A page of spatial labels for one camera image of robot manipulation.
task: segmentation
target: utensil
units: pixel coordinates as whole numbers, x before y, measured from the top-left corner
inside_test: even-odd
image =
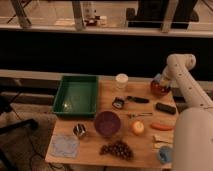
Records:
[[[149,103],[149,99],[145,99],[145,98],[142,98],[142,97],[127,96],[126,99],[129,100],[129,101],[136,102],[136,103]]]
[[[151,112],[147,113],[140,113],[140,114],[127,114],[127,116],[131,118],[139,117],[139,116],[152,116],[153,114]]]

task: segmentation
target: spoon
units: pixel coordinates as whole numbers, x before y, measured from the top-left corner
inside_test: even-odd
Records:
[[[127,114],[127,116],[131,118],[139,117],[139,116],[152,116],[151,112],[148,113],[140,113],[140,114]]]

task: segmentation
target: black object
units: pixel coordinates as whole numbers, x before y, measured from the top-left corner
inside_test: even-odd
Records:
[[[160,110],[160,111],[172,114],[172,115],[174,115],[176,113],[176,108],[173,106],[170,106],[170,105],[166,105],[163,103],[157,103],[155,105],[155,107],[157,110]]]
[[[0,114],[3,112],[11,112],[10,103],[2,96],[0,96]]]
[[[114,106],[117,109],[122,109],[124,106],[124,100],[120,99],[118,97],[115,98],[115,100],[112,102],[112,106]]]
[[[12,107],[10,106],[10,103],[4,97],[0,96],[0,112],[2,113],[2,112],[10,112],[10,111],[12,111]],[[34,119],[27,119],[25,121],[21,121],[21,122],[0,128],[0,135],[28,124],[30,125],[30,128],[32,130],[36,130],[38,128],[38,123]],[[15,166],[11,164],[11,162],[7,159],[6,155],[1,149],[0,149],[0,160],[3,162],[3,164],[7,167],[8,170],[12,170],[12,171],[18,170],[18,168],[16,168]]]
[[[166,58],[171,53],[192,53],[199,61],[191,71],[193,76],[197,80],[213,80],[211,46],[213,39],[210,37],[188,34],[187,36],[78,34],[36,31],[36,29],[30,32],[24,29],[2,29],[0,37],[1,69],[111,76],[122,71],[132,77],[152,78],[165,67]],[[16,45],[13,50],[11,50],[11,42]],[[70,49],[77,53],[78,57],[67,58]],[[143,57],[139,57],[138,54],[142,52]],[[4,84],[1,86],[7,86],[7,79],[4,78],[2,83]]]
[[[193,10],[198,0],[179,0],[174,15],[172,28],[187,28],[189,21],[198,22],[199,17]],[[138,10],[133,17],[134,9],[127,8],[126,18],[129,27],[159,28],[164,19],[168,0],[140,0]]]
[[[132,97],[127,96],[127,100],[136,102],[136,103],[149,103],[149,99],[141,98],[141,97]]]

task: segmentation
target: green plastic bin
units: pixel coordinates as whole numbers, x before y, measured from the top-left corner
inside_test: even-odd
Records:
[[[63,76],[54,100],[58,116],[93,118],[97,110],[97,76]]]

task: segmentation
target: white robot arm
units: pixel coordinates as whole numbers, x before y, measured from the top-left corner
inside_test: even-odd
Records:
[[[172,54],[162,74],[176,80],[189,107],[175,125],[173,171],[213,171],[213,102],[188,72],[195,63],[194,55]]]

